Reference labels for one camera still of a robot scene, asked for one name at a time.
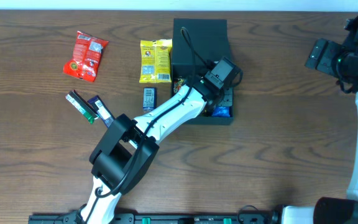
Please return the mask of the blue Oreo pack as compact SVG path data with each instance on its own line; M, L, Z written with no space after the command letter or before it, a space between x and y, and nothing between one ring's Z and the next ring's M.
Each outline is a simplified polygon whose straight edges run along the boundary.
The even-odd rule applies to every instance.
M231 112L228 106L217 106L211 114L212 117L230 118Z

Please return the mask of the Haribo candy bag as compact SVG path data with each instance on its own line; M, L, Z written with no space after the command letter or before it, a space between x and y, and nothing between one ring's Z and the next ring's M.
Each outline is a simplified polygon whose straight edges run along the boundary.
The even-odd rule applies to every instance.
M177 94L183 84L186 82L184 78L176 78L173 81L173 94Z

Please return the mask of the black box container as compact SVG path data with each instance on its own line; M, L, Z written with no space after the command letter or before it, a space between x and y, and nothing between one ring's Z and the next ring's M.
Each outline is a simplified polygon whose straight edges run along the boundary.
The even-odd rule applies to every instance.
M204 75L212 64L222 57L232 59L227 37L227 20L225 19L185 19L174 18L171 49L171 76L186 79L192 74L193 64L191 50L185 42L180 30L185 27L192 39L196 54L196 72Z

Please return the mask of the dark blue bar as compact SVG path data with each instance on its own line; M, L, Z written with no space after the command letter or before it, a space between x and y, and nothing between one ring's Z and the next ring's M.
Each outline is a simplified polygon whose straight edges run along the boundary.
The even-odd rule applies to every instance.
M107 128L110 127L110 125L114 121L114 116L104 104L103 100L98 95L96 95L89 99L87 102L95 110L95 112L98 114L105 126Z

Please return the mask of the red snack bag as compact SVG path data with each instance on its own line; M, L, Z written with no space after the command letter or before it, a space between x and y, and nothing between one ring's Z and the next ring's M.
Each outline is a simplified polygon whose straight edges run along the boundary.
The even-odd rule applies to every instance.
M72 59L63 67L63 73L93 83L96 79L103 49L107 40L78 31Z

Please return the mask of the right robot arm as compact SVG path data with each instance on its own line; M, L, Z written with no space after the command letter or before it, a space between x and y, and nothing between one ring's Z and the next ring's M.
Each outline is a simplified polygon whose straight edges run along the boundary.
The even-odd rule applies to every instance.
M283 205L269 223L358 223L358 15L347 20L341 43L318 39L305 66L332 76L344 94L354 96L355 149L351 176L343 198L323 196L309 207Z

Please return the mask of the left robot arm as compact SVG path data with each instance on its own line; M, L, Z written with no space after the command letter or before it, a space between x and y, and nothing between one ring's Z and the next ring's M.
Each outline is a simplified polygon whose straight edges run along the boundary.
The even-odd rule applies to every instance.
M112 122L89 157L93 188L77 214L78 223L111 223L119 199L143 178L159 144L183 123L217 107L229 85L198 80L183 85L165 103L134 119L122 114Z

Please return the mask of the small blue gum pack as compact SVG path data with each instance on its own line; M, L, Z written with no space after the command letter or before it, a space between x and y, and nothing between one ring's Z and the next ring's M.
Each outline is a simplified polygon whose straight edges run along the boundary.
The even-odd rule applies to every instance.
M143 94L143 110L152 111L157 106L157 89L154 87L144 88Z

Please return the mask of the yellow snack bag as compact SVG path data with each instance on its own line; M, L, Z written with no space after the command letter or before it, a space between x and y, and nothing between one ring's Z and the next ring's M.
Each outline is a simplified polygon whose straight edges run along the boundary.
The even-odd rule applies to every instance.
M140 83L171 83L172 39L141 40Z

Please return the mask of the green wrapped bar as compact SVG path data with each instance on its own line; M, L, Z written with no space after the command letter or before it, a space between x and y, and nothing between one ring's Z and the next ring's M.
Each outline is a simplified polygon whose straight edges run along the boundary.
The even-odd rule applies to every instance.
M87 120L93 124L99 118L94 109L75 91L71 90L65 97Z

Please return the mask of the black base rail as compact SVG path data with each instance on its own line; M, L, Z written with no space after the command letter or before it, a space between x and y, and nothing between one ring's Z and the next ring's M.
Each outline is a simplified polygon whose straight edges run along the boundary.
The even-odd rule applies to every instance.
M118 213L110 221L111 224L278 224L277 212L258 212L246 210L238 215L156 215ZM68 215L31 215L28 224L76 224L83 223L75 212Z

